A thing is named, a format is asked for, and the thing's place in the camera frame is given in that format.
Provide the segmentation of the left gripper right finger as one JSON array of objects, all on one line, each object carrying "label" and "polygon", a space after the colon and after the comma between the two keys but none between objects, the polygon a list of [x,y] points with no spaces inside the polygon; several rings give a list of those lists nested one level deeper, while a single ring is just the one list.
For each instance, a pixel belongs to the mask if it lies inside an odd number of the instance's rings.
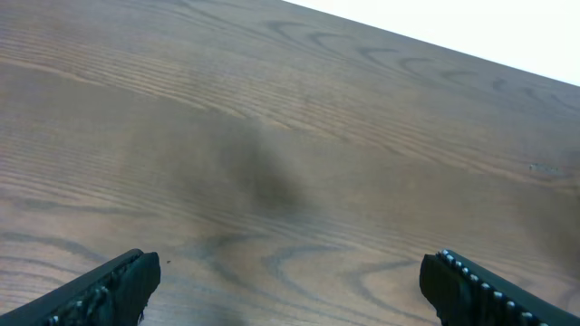
[{"label": "left gripper right finger", "polygon": [[448,249],[423,256],[420,291],[443,326],[579,326],[579,318]]}]

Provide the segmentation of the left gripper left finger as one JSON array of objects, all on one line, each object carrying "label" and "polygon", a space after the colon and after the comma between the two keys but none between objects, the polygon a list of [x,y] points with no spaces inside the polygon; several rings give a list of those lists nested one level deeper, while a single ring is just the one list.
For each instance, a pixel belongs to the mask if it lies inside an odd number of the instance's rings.
[{"label": "left gripper left finger", "polygon": [[138,326],[160,284],[156,252],[131,249],[1,316],[2,326]]}]

